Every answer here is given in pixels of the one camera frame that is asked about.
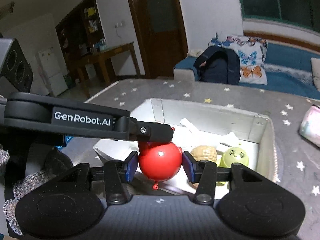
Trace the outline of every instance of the plush toy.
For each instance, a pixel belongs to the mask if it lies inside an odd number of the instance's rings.
[[[230,168],[232,163],[241,163],[244,166],[249,165],[249,157],[245,150],[239,147],[232,147],[226,150],[220,161],[220,167]]]
[[[191,151],[191,155],[197,162],[200,160],[217,161],[217,151],[212,146],[198,146]]]
[[[182,149],[173,142],[167,144],[138,142],[139,167],[142,173],[155,181],[153,189],[158,189],[159,181],[173,178],[182,165]]]

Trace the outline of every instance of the red toy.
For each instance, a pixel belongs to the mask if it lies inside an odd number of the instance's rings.
[[[138,142],[139,167],[142,173],[155,181],[153,189],[158,189],[159,181],[173,178],[182,165],[182,149],[173,142],[167,144]]]

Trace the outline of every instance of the white refrigerator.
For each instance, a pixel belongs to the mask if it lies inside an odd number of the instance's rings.
[[[51,96],[58,96],[68,89],[59,63],[52,48],[41,50],[37,54],[40,65],[40,76]]]

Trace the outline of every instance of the blue gripper pad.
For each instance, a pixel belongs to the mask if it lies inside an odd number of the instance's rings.
[[[182,166],[186,172],[189,182],[193,183],[195,181],[194,166],[185,153],[182,154]]]
[[[127,172],[125,174],[125,178],[128,183],[132,182],[133,177],[137,171],[137,168],[138,168],[138,153],[136,152],[136,154],[128,162]]]
[[[70,142],[70,140],[73,138],[73,136],[64,136],[64,143],[62,146],[55,146],[59,151],[61,151],[63,148],[67,147],[67,144]]]

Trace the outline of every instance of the wooden door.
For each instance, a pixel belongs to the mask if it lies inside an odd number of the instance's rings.
[[[179,0],[129,0],[147,75],[172,77],[188,52]]]

